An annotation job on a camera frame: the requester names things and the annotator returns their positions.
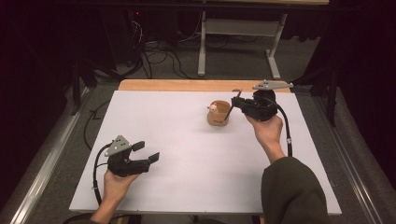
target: human hand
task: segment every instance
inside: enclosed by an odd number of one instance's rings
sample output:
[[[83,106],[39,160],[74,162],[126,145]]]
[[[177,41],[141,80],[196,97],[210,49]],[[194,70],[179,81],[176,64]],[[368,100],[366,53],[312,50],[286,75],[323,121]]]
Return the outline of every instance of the human hand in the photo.
[[[105,173],[105,195],[102,203],[96,212],[92,215],[91,221],[100,224],[107,224],[126,192],[131,186],[132,182],[136,180],[139,175],[128,175],[125,177],[117,176],[107,170]]]
[[[105,195],[103,200],[112,200],[116,203],[120,203],[125,197],[132,182],[138,177],[139,175],[121,177],[107,170],[105,173]]]
[[[274,161],[285,157],[280,146],[279,139],[282,132],[283,121],[277,115],[266,121],[258,121],[252,117],[246,116],[247,120],[253,125],[256,139],[262,145],[269,161]]]

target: dark sleeve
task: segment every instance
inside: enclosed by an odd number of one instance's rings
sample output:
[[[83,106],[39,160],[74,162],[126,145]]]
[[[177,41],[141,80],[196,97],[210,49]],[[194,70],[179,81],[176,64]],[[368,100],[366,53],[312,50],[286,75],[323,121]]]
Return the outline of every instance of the dark sleeve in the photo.
[[[262,175],[265,224],[331,223],[315,174],[293,157],[275,161]]]
[[[96,222],[92,222],[89,219],[86,220],[76,220],[76,221],[70,221],[68,224],[98,224]]]

